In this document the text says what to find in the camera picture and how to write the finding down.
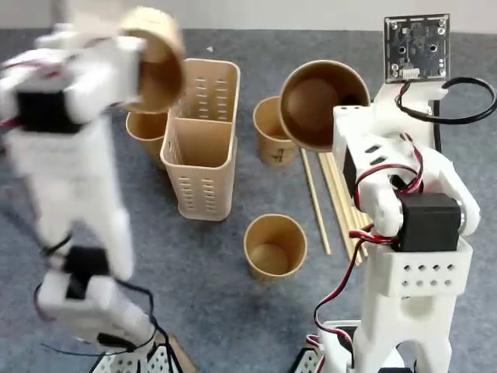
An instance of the beige utensil holder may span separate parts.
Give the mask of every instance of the beige utensil holder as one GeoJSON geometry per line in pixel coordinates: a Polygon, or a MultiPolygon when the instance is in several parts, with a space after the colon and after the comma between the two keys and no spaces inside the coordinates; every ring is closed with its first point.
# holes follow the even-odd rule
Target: beige utensil holder
{"type": "Polygon", "coordinates": [[[220,221],[231,211],[240,87],[238,66],[187,59],[186,94],[165,129],[161,159],[188,219],[220,221]]]}

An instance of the black cable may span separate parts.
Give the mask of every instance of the black cable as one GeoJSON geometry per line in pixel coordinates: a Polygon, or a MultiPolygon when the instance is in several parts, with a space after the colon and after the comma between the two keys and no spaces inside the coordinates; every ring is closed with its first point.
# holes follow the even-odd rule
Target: black cable
{"type": "Polygon", "coordinates": [[[149,304],[148,317],[151,321],[151,324],[154,326],[154,332],[152,333],[151,337],[146,342],[142,343],[140,346],[135,347],[133,350],[125,350],[125,351],[115,352],[115,353],[111,353],[111,354],[85,354],[85,353],[78,353],[78,352],[72,352],[72,351],[66,351],[66,350],[59,350],[58,348],[49,346],[45,343],[42,343],[41,345],[49,350],[52,350],[54,352],[59,353],[59,354],[69,355],[69,356],[81,356],[81,357],[117,356],[117,355],[132,353],[133,351],[138,350],[138,349],[148,345],[155,338],[155,332],[159,332],[162,335],[162,337],[164,338],[164,345],[165,345],[165,350],[166,350],[166,354],[167,354],[167,358],[168,358],[169,373],[174,373],[174,370],[172,367],[172,347],[171,347],[171,344],[169,342],[169,336],[168,336],[167,332],[164,331],[163,328],[160,327],[157,319],[154,316],[154,307],[155,307],[154,295],[147,288],[143,288],[141,286],[131,284],[129,282],[122,281],[122,280],[116,279],[115,281],[124,288],[127,288],[127,289],[132,290],[132,291],[140,292],[140,293],[148,296],[148,304],[149,304]]]}
{"type": "Polygon", "coordinates": [[[403,111],[404,113],[408,114],[410,117],[415,118],[417,120],[422,120],[423,122],[433,122],[438,124],[452,124],[452,125],[470,124],[478,122],[479,120],[488,117],[497,109],[497,94],[495,93],[494,88],[485,80],[479,78],[459,76],[456,78],[452,78],[451,80],[448,80],[445,83],[443,83],[442,89],[449,89],[451,86],[458,84],[479,85],[482,88],[486,89],[492,98],[490,105],[485,110],[481,111],[478,114],[470,115],[469,117],[461,117],[461,118],[443,118],[435,115],[429,115],[414,109],[409,109],[408,107],[402,105],[402,97],[407,92],[409,86],[411,85],[411,81],[409,80],[404,82],[404,85],[402,86],[400,93],[395,98],[395,104],[401,111],[403,111]]]}
{"type": "MultiPolygon", "coordinates": [[[[440,116],[440,100],[437,99],[433,101],[433,115],[435,117],[440,116]]],[[[433,139],[435,141],[435,150],[442,154],[442,137],[440,135],[440,124],[433,124],[433,139]]]]}
{"type": "MultiPolygon", "coordinates": [[[[7,206],[5,206],[4,204],[1,205],[2,208],[0,208],[0,212],[11,222],[11,224],[20,232],[20,233],[23,233],[24,235],[28,235],[37,245],[40,244],[40,241],[38,240],[38,237],[36,236],[36,233],[34,231],[34,229],[30,226],[30,224],[28,224],[22,217],[20,214],[18,214],[16,211],[14,211],[13,209],[11,208],[8,208],[7,206]]],[[[71,238],[71,236],[68,236],[63,242],[66,243],[69,239],[71,238]]],[[[50,256],[53,256],[55,254],[55,251],[57,251],[58,248],[60,248],[62,245],[59,244],[59,245],[56,245],[54,246],[54,248],[49,248],[48,250],[42,252],[46,257],[50,257],[50,256]]],[[[171,344],[169,343],[169,336],[167,334],[166,331],[163,330],[163,328],[160,327],[160,325],[158,324],[158,321],[157,319],[155,318],[154,316],[154,295],[151,293],[150,290],[146,289],[146,288],[143,288],[141,286],[138,286],[138,285],[135,285],[135,284],[131,284],[129,282],[126,282],[126,281],[122,281],[122,280],[115,280],[119,285],[123,286],[124,288],[127,288],[129,290],[132,290],[132,291],[137,291],[137,292],[140,292],[142,294],[145,294],[148,296],[148,301],[149,301],[149,318],[151,320],[151,323],[152,325],[154,326],[154,332],[152,333],[152,336],[150,337],[149,340],[147,340],[146,342],[144,342],[143,344],[141,344],[140,346],[136,347],[136,350],[139,349],[139,348],[142,348],[144,346],[146,346],[147,344],[149,344],[155,337],[155,332],[156,331],[159,331],[160,334],[164,337],[164,340],[165,340],[165,348],[166,348],[166,352],[167,352],[167,358],[168,358],[168,362],[169,362],[169,372],[170,373],[173,373],[174,371],[172,370],[172,347],[171,347],[171,344]]],[[[35,308],[36,308],[36,298],[37,298],[37,295],[40,291],[40,288],[41,288],[41,284],[38,284],[33,292],[33,302],[34,302],[34,305],[35,305],[35,308]]],[[[49,350],[52,350],[54,352],[57,352],[59,354],[63,354],[63,355],[70,355],[70,356],[82,356],[82,357],[101,357],[102,354],[84,354],[84,353],[77,353],[77,352],[71,352],[71,351],[66,351],[66,350],[59,350],[55,347],[52,347],[52,346],[49,346],[45,343],[42,343],[41,344],[43,347],[49,349],[49,350]]],[[[125,351],[120,351],[120,352],[116,352],[116,353],[112,353],[112,354],[105,354],[105,356],[116,356],[116,355],[121,355],[121,354],[128,354],[132,351],[128,351],[128,350],[125,350],[125,351]]]]}

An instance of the wooden stick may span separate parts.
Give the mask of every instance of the wooden stick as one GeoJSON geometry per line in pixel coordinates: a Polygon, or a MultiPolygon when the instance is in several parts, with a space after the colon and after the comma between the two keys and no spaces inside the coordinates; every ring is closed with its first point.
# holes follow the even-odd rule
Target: wooden stick
{"type": "MultiPolygon", "coordinates": [[[[342,233],[343,244],[346,247],[347,253],[349,254],[349,258],[352,259],[354,253],[354,247],[352,244],[352,240],[349,237],[349,231],[347,228],[343,209],[341,208],[339,195],[335,192],[337,189],[335,187],[335,183],[332,178],[332,173],[328,167],[328,162],[326,161],[326,155],[323,153],[319,153],[318,157],[319,157],[319,163],[321,164],[321,169],[323,171],[323,174],[325,175],[328,192],[332,199],[333,206],[335,208],[336,217],[339,221],[339,227],[340,227],[340,232],[342,233]]],[[[356,264],[359,264],[361,262],[362,258],[358,256],[356,259],[356,264]]]]}
{"type": "MultiPolygon", "coordinates": [[[[369,223],[367,222],[367,215],[363,214],[355,206],[351,206],[350,210],[352,211],[352,216],[354,217],[354,222],[356,223],[356,229],[362,229],[369,223]]],[[[363,253],[363,256],[367,258],[367,249],[364,247],[364,245],[361,246],[361,252],[363,253]]]]}
{"type": "Polygon", "coordinates": [[[321,208],[319,207],[318,196],[316,195],[316,188],[314,186],[314,180],[312,179],[311,168],[309,167],[308,154],[304,148],[301,148],[302,161],[304,162],[305,174],[308,177],[309,190],[311,191],[312,203],[314,205],[314,211],[316,213],[316,218],[318,219],[319,230],[321,231],[321,239],[323,240],[323,245],[325,246],[326,254],[332,255],[332,250],[329,247],[328,235],[326,234],[325,223],[323,222],[323,217],[321,215],[321,208]]]}
{"type": "MultiPolygon", "coordinates": [[[[342,174],[339,171],[338,166],[336,165],[335,157],[333,157],[332,153],[326,153],[325,156],[326,156],[326,162],[328,163],[328,167],[332,172],[332,178],[335,184],[336,193],[339,195],[341,208],[343,209],[343,213],[345,215],[347,231],[350,231],[351,229],[356,229],[357,226],[353,218],[349,196],[347,195],[348,192],[346,191],[345,185],[342,181],[342,174]]],[[[354,247],[356,246],[357,241],[358,239],[352,240],[354,247]]]]}

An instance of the kraft paper cup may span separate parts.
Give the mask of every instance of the kraft paper cup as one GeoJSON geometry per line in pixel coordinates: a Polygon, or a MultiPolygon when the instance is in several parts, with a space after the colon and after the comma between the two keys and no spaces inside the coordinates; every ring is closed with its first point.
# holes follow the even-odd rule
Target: kraft paper cup
{"type": "Polygon", "coordinates": [[[129,113],[126,119],[127,133],[140,143],[159,169],[165,169],[160,154],[167,120],[167,113],[129,113]]]}
{"type": "Polygon", "coordinates": [[[303,64],[290,74],[281,89],[283,130],[303,148],[330,152],[333,108],[338,105],[370,105],[370,94],[359,74],[337,61],[303,64]]]}
{"type": "Polygon", "coordinates": [[[255,107],[253,120],[257,131],[259,157],[273,166],[286,166],[291,163],[298,147],[281,127],[278,97],[261,101],[255,107]]]}
{"type": "Polygon", "coordinates": [[[251,275],[267,282],[297,272],[307,255],[307,239],[302,227],[281,214],[259,216],[247,228],[243,241],[251,275]]]}
{"type": "Polygon", "coordinates": [[[176,21],[160,10],[139,6],[126,14],[120,30],[147,42],[140,66],[141,101],[127,109],[145,113],[167,111],[185,84],[185,48],[176,21]]]}

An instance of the cup rim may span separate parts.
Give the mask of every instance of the cup rim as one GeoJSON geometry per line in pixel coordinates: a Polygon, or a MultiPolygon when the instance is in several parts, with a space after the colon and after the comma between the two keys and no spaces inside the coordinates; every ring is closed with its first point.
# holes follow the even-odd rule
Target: cup rim
{"type": "Polygon", "coordinates": [[[283,128],[283,125],[281,126],[282,129],[283,129],[283,132],[285,132],[285,135],[288,137],[287,139],[285,140],[282,140],[280,138],[274,138],[272,136],[269,136],[268,134],[265,134],[260,128],[259,128],[259,125],[257,124],[257,120],[255,120],[255,113],[257,113],[257,110],[261,107],[261,105],[263,105],[265,102],[267,101],[270,101],[272,99],[275,99],[276,100],[276,115],[278,116],[278,120],[280,121],[280,124],[281,124],[281,117],[279,115],[279,101],[280,101],[280,97],[279,96],[271,96],[271,97],[267,97],[265,99],[262,99],[261,101],[259,101],[259,103],[255,106],[255,109],[252,113],[252,122],[254,123],[254,127],[255,129],[257,130],[257,132],[259,132],[264,138],[270,140],[270,141],[274,141],[276,143],[280,143],[280,144],[290,144],[292,143],[293,141],[291,140],[290,137],[288,137],[288,134],[287,132],[284,130],[283,128]]]}
{"type": "Polygon", "coordinates": [[[157,138],[140,138],[138,137],[136,134],[134,134],[133,132],[131,132],[130,130],[130,126],[129,126],[129,119],[130,119],[130,116],[131,115],[162,115],[162,114],[166,114],[165,116],[165,120],[166,120],[166,126],[167,126],[167,120],[169,118],[169,114],[164,112],[164,113],[154,113],[154,114],[151,114],[151,113],[139,113],[139,112],[135,112],[135,111],[131,111],[129,112],[127,115],[126,115],[126,132],[132,137],[134,138],[135,140],[138,140],[138,141],[145,141],[145,142],[152,142],[152,141],[157,141],[157,140],[162,140],[165,136],[165,131],[164,131],[164,134],[162,136],[159,136],[157,138]]]}
{"type": "Polygon", "coordinates": [[[305,258],[307,257],[307,254],[308,254],[308,239],[305,235],[305,231],[302,228],[302,226],[298,223],[298,221],[293,219],[291,216],[285,215],[285,214],[262,214],[262,215],[258,216],[257,218],[255,218],[254,220],[252,220],[251,223],[248,225],[247,229],[245,230],[245,234],[243,236],[243,253],[245,254],[245,258],[247,259],[250,267],[253,268],[254,270],[257,270],[259,273],[264,274],[265,276],[271,277],[271,278],[288,277],[291,274],[294,274],[295,272],[297,272],[304,264],[305,258]],[[249,234],[250,229],[252,228],[252,226],[256,222],[258,222],[259,220],[261,220],[263,218],[269,217],[269,216],[278,217],[278,218],[285,218],[287,220],[290,220],[299,229],[302,236],[304,237],[304,255],[302,256],[301,262],[294,269],[292,269],[290,272],[286,272],[285,274],[271,274],[269,272],[265,272],[264,270],[261,270],[252,262],[252,260],[250,259],[249,253],[247,253],[247,236],[249,234]]]}
{"type": "Polygon", "coordinates": [[[285,134],[288,136],[288,138],[291,141],[293,141],[295,144],[297,144],[298,146],[300,146],[302,148],[305,148],[305,149],[313,151],[313,152],[330,152],[332,150],[332,146],[329,146],[329,147],[328,146],[315,146],[315,145],[312,145],[312,144],[308,144],[308,143],[302,142],[298,138],[294,137],[291,134],[291,132],[288,130],[287,126],[285,125],[285,122],[283,121],[283,113],[282,113],[282,110],[281,110],[282,109],[282,105],[283,105],[283,94],[285,93],[285,89],[287,89],[287,86],[290,83],[290,81],[301,70],[303,70],[305,68],[308,68],[309,66],[312,66],[312,65],[315,65],[315,64],[329,64],[329,65],[333,65],[333,66],[337,66],[338,65],[338,66],[346,69],[347,71],[349,71],[353,75],[355,75],[356,78],[361,83],[361,85],[363,86],[363,88],[364,88],[364,90],[365,90],[365,92],[367,94],[367,102],[368,102],[367,105],[368,106],[371,103],[371,95],[370,95],[370,91],[367,88],[367,85],[366,85],[364,79],[360,76],[360,74],[356,70],[354,70],[354,68],[352,68],[352,67],[348,66],[347,64],[344,64],[343,62],[340,62],[340,61],[335,61],[335,60],[314,60],[314,61],[309,61],[309,62],[306,62],[305,64],[302,64],[301,66],[297,67],[295,70],[293,70],[290,73],[290,75],[288,75],[287,80],[285,80],[285,83],[281,87],[280,95],[278,96],[279,97],[279,99],[278,99],[278,116],[280,118],[280,123],[281,123],[281,127],[283,128],[283,131],[285,132],[285,134]]]}

